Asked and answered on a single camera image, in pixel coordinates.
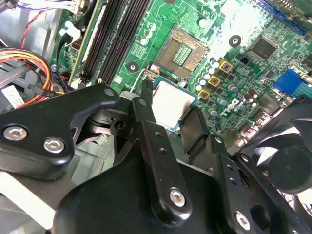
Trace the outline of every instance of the red wire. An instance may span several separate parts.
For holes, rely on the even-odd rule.
[[[42,15],[45,11],[40,11],[37,15],[35,15],[32,20],[26,25],[26,28],[24,30],[24,33],[23,33],[23,38],[21,40],[21,48],[24,49],[25,48],[25,43],[26,43],[26,35],[29,31],[29,29],[31,28],[31,26],[33,25],[33,23],[36,21],[36,19]]]

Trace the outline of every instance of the black plastic bracket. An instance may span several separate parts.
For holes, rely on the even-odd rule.
[[[87,118],[115,107],[118,100],[111,88],[95,85],[0,115],[0,169],[41,180],[61,177]],[[27,136],[7,139],[4,131],[11,126],[22,127]],[[63,142],[64,149],[59,153],[45,150],[43,144],[49,138]]]
[[[243,153],[233,155],[233,161],[242,171],[246,183],[251,210],[263,209],[265,217],[259,220],[261,229],[269,229],[270,233],[293,234],[312,233],[312,226],[290,207],[287,201],[263,175],[257,165]]]
[[[227,157],[224,142],[210,134],[199,108],[194,108],[181,125],[181,137],[190,155],[189,163],[213,172],[219,229],[224,233],[254,234],[238,168]]]
[[[180,226],[192,214],[193,206],[166,130],[156,124],[149,101],[135,97],[129,113],[133,120],[132,133],[124,146],[116,150],[115,158],[122,162],[139,141],[152,210],[164,224]],[[177,201],[181,205],[174,202],[173,190],[178,191]]]

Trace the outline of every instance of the black wire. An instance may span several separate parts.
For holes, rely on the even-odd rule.
[[[96,0],[90,0],[89,1],[89,6],[86,10],[86,13],[74,24],[74,26],[78,29],[78,30],[81,30],[83,26],[87,25],[91,16],[92,16],[92,13],[93,13],[93,10],[95,8],[95,5],[96,5],[97,1]],[[63,79],[61,78],[62,75],[60,73],[60,70],[59,70],[59,54],[60,54],[60,51],[62,50],[63,46],[66,44],[66,42],[70,39],[70,36],[65,33],[61,40],[59,41],[58,43],[58,46],[57,46],[57,51],[56,51],[56,67],[57,67],[57,75],[60,77],[60,83],[61,83],[61,86],[62,88],[64,89],[64,92],[68,93],[68,88],[65,84],[65,82],[63,81]]]

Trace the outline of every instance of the electronic component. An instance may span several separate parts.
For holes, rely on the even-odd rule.
[[[208,46],[175,26],[156,61],[171,73],[187,78],[198,67],[207,51]]]
[[[197,95],[161,76],[156,77],[153,88],[152,108],[155,119],[166,127],[178,127],[178,122],[198,103]]]
[[[210,92],[205,89],[205,88],[202,88],[199,93],[198,93],[198,96],[204,100],[207,100],[208,97],[210,96]]]
[[[243,97],[244,97],[245,101],[248,102],[248,103],[253,103],[254,102],[253,98],[250,95],[248,95],[248,94],[245,94]]]
[[[252,98],[257,98],[259,95],[252,89],[248,90],[248,94],[252,97]]]
[[[219,63],[220,63],[219,69],[226,73],[229,73],[233,68],[233,64],[226,61],[224,58],[222,58]]]
[[[218,112],[216,111],[215,108],[210,108],[209,109],[209,114],[213,117],[216,117],[218,115]]]
[[[236,85],[231,84],[231,85],[229,85],[229,91],[236,94],[238,92],[238,88],[236,87]]]
[[[271,97],[269,94],[264,93],[258,98],[258,103],[262,107],[262,109],[268,113],[269,115],[272,115],[276,110],[278,110],[280,107],[278,105],[278,100]]]
[[[274,73],[273,71],[268,71],[268,72],[265,74],[265,77],[266,77],[266,78],[272,78],[274,75],[275,75],[275,73]]]
[[[302,61],[302,64],[312,70],[312,53]]]
[[[259,37],[250,48],[254,55],[264,61],[268,60],[276,49],[277,47],[264,37]]]
[[[214,87],[218,87],[220,82],[221,82],[221,79],[219,77],[216,77],[216,76],[211,76],[210,80],[208,81],[208,83]]]
[[[248,123],[245,123],[239,133],[243,137],[251,139],[257,133],[257,131],[259,131],[259,129],[256,126],[250,126]]]
[[[311,85],[301,78],[293,69],[287,70],[274,84],[274,88],[293,98],[302,94],[312,97]]]
[[[264,126],[265,124],[267,124],[269,121],[271,120],[270,116],[263,112],[263,111],[258,111],[254,117],[253,117],[253,121],[256,123],[256,125],[258,126]]]
[[[209,80],[209,79],[210,79],[210,75],[209,75],[209,74],[207,74],[207,73],[206,73],[206,74],[204,74],[204,79],[205,79],[205,80]]]
[[[218,103],[221,105],[221,106],[226,106],[228,104],[228,102],[223,98],[223,97],[219,97],[218,98]]]

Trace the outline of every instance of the ram slot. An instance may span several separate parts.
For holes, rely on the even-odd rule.
[[[117,35],[106,56],[99,78],[110,85],[123,62],[151,0],[132,0],[119,26]]]

